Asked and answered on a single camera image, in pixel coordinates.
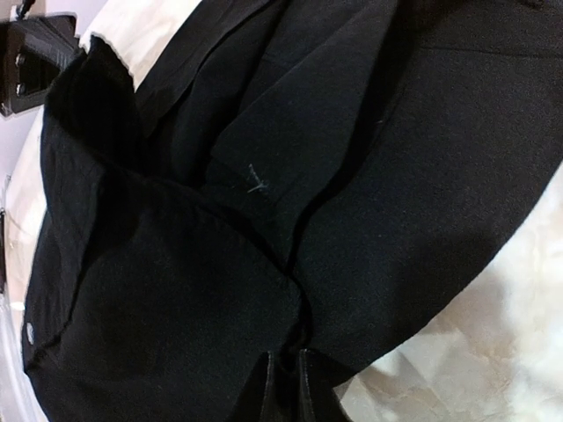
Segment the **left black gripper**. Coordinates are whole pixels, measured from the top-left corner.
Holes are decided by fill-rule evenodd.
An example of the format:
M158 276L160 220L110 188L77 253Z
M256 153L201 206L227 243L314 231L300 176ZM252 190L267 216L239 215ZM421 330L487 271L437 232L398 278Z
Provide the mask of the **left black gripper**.
M71 13L1 22L1 115L44 103L51 83L77 55L77 16Z

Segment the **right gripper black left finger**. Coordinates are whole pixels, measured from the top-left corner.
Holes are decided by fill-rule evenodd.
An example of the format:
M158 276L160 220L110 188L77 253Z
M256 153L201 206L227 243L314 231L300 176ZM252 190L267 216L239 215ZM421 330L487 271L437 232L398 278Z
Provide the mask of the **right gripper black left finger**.
M275 361L271 353L260 355L228 420L275 421Z

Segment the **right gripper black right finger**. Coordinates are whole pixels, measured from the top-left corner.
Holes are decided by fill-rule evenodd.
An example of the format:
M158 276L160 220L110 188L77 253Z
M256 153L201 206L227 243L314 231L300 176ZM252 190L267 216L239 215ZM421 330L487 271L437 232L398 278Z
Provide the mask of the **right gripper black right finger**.
M298 373L299 421L349 421L333 391L336 386L351 377L348 368L322 353L303 349L298 357Z

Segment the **black garment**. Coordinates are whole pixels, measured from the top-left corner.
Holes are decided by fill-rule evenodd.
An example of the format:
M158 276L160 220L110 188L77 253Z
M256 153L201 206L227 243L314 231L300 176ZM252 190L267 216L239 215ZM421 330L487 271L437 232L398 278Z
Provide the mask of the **black garment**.
M351 377L494 258L562 160L559 1L203 1L139 87L46 98L22 329L51 421L229 421L257 360Z

